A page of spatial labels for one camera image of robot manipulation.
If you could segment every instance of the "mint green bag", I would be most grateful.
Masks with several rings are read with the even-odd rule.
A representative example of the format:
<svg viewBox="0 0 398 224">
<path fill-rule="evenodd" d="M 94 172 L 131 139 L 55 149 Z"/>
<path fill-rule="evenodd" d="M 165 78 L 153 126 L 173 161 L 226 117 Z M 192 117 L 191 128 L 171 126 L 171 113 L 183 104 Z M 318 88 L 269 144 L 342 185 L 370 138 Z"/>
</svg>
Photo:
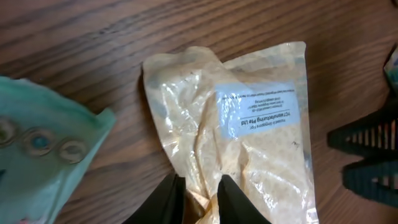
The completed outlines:
<svg viewBox="0 0 398 224">
<path fill-rule="evenodd" d="M 53 223 L 115 123 L 28 80 L 0 77 L 0 223 Z"/>
</svg>

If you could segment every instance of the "white label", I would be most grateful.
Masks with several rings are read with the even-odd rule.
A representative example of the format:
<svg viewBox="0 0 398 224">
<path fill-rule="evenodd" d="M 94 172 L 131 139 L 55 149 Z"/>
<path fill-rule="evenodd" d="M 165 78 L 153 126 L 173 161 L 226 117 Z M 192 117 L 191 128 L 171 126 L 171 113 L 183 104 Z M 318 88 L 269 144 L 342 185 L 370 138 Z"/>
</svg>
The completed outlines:
<svg viewBox="0 0 398 224">
<path fill-rule="evenodd" d="M 216 86 L 221 133 L 237 138 L 300 121 L 293 82 Z"/>
</svg>

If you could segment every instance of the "wood grain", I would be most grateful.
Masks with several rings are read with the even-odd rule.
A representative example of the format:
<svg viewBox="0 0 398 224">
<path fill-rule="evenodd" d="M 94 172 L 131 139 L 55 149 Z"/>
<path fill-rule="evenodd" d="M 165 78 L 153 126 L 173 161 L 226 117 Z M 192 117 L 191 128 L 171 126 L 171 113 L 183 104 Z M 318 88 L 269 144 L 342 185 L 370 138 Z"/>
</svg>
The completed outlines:
<svg viewBox="0 0 398 224">
<path fill-rule="evenodd" d="M 3 0 L 0 73 L 28 78 L 118 122 L 57 223 L 121 223 L 172 170 L 141 79 L 142 61 L 191 45 L 222 61 L 282 42 L 307 43 L 310 125 L 320 221 L 397 223 L 393 208 L 341 186 L 357 157 L 326 133 L 383 105 L 382 65 L 398 39 L 389 0 Z"/>
</svg>

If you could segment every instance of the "plastic wrapper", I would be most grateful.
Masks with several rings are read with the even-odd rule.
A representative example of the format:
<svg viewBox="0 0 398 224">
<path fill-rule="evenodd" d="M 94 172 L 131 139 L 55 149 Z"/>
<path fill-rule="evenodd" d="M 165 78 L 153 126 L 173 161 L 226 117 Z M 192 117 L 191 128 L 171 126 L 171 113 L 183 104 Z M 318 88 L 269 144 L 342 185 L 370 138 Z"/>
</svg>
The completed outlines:
<svg viewBox="0 0 398 224">
<path fill-rule="evenodd" d="M 398 48 L 396 48 L 391 54 L 390 59 L 384 66 L 384 71 L 387 75 L 390 86 L 398 96 Z"/>
<path fill-rule="evenodd" d="M 28 80 L 0 77 L 0 223 L 51 224 L 115 123 Z"/>
<path fill-rule="evenodd" d="M 223 174 L 271 223 L 318 223 L 304 53 L 293 42 L 222 64 L 210 49 L 190 47 L 144 62 L 162 146 L 203 209 L 197 224 L 220 223 Z"/>
</svg>

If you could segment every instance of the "green fabric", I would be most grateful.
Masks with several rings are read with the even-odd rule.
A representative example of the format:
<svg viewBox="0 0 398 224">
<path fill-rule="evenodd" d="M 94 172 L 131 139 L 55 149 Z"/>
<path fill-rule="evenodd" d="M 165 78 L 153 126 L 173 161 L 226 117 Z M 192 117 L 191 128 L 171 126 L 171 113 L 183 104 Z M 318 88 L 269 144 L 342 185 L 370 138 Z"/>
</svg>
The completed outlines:
<svg viewBox="0 0 398 224">
<path fill-rule="evenodd" d="M 16 224 L 23 219 L 53 223 L 113 127 L 115 117 L 109 109 L 96 116 L 48 88 L 6 77 L 0 77 L 0 116 L 19 127 L 18 138 L 0 148 L 0 223 Z M 80 139 L 87 145 L 88 154 L 77 164 L 63 161 L 57 146 L 44 156 L 31 156 L 21 142 L 21 135 L 29 128 L 50 130 L 55 142 Z"/>
</svg>

